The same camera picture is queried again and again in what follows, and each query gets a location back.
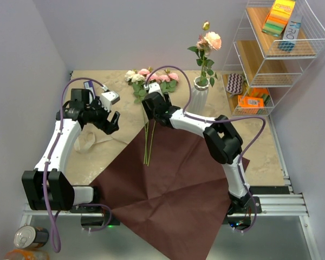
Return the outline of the cream ribbon gold lettering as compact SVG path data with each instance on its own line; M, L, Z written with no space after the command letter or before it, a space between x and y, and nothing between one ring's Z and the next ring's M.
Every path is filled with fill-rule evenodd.
M102 138L97 138L94 132L86 131L86 132L81 132L81 134L76 138L74 142L74 150L77 153L85 154L88 153L93 146L97 144L101 144L103 142L112 141L112 140L128 145L127 142L116 139L111 135Z

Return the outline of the red wrapping paper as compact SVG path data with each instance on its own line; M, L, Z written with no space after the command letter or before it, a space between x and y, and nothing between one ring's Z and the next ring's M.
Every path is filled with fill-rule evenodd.
M155 126L149 165L139 132L92 182L114 216L169 259L205 259L230 206L205 140Z

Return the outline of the peach rose stem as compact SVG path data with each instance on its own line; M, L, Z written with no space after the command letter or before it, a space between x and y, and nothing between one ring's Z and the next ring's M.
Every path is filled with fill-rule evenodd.
M218 33L210 30L209 21L205 21L201 28L203 33L199 35L197 43L188 47L188 50L196 54L196 63L200 67L200 76L196 79L197 86L213 87L218 76L212 69L215 62L210 59L210 55L213 51L221 49L222 39Z

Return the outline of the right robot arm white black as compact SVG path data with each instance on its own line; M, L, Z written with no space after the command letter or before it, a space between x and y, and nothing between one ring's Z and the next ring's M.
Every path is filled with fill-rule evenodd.
M173 106L168 94L148 94L142 101L149 119L162 126L180 129L204 138L211 157L223 167L230 197L228 214L242 213L250 206L250 186L242 164L243 140L224 115L215 119L190 114Z

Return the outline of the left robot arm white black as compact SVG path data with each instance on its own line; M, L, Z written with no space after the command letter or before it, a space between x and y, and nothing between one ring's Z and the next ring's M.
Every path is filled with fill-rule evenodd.
M73 186L63 174L75 141L83 127L92 124L105 134L119 130L120 113L108 120L111 107L120 100L118 93L106 90L94 96L87 89L72 89L70 100L56 114L56 124L48 147L31 171L24 171L22 184L32 210L69 211L82 204L88 212L101 207L101 199L91 186Z

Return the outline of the white ribbed vase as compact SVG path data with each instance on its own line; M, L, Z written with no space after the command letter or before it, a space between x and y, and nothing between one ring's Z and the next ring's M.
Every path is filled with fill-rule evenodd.
M205 108L209 93L209 80L205 83L200 83L200 76L194 79L194 87L192 88L191 102L187 107L187 111L192 114L201 115Z

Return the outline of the small pink rose stem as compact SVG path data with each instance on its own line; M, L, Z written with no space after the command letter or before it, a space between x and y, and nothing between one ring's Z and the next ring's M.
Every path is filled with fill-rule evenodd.
M148 67L148 68L141 69L138 72L139 75L138 86L140 87L139 97L138 97L139 101L142 101L143 98L146 96L146 94L144 94L143 91L146 90L145 89L146 80L152 71L153 68ZM152 150L152 141L153 141L155 124L153 124L153 127L150 127L148 116L145 114L144 110L143 113L144 113L144 131L145 131L144 165L149 166L151 160L151 150Z

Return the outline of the purple white toothpaste box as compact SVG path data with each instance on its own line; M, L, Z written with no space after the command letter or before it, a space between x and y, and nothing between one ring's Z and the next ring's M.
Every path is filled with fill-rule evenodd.
M91 91L91 93L93 95L95 95L95 88L94 88L94 85L93 85L93 82L92 81L85 81L83 83L83 86L84 86L85 89Z

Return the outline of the purple wavy scrub pad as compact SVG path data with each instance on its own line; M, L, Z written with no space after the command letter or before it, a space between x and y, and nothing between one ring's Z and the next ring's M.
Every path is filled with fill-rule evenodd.
M230 98L236 95L243 94L244 81L245 77L242 74L227 74L227 83L225 85L225 91Z

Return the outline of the orange packet bottom shelf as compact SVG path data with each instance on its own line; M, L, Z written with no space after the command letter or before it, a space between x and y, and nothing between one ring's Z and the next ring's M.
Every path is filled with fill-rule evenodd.
M238 111L241 114L258 114L264 108L264 101L260 97L237 96Z

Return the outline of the orange green sponge pack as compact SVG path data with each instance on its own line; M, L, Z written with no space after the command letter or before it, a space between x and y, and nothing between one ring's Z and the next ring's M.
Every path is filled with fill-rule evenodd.
M249 96L263 99L265 106L270 102L270 94L267 88L250 88Z

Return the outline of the tin can silver lid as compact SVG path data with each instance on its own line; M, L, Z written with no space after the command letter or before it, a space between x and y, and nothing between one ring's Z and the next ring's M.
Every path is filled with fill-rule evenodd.
M49 232L42 227L25 225L14 236L14 246L18 249L38 249L47 243Z

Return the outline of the white blue tall box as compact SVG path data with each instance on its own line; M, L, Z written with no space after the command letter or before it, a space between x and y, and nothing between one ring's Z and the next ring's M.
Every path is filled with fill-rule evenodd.
M300 31L303 15L295 14L290 17L285 28L282 40L278 43L278 49L291 52L297 44L297 38Z

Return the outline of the colourful sponge pack top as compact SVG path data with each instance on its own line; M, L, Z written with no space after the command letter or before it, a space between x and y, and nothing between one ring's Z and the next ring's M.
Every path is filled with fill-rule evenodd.
M263 23L262 32L279 37L286 28L294 7L295 1L275 0Z

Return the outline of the aluminium rail frame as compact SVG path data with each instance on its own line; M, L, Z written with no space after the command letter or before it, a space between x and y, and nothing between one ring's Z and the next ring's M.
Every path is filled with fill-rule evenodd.
M279 163L283 174L283 186L254 186L255 197L258 197L262 203L262 212L258 216L263 217L298 217L301 227L301 240L307 247L307 255L311 259L320 259L320 253L316 245L313 231L310 227L309 213L302 193L295 193L285 161L282 155L280 143L276 133L276 128L271 116L266 118L270 127L271 135L275 142L276 151L279 157Z

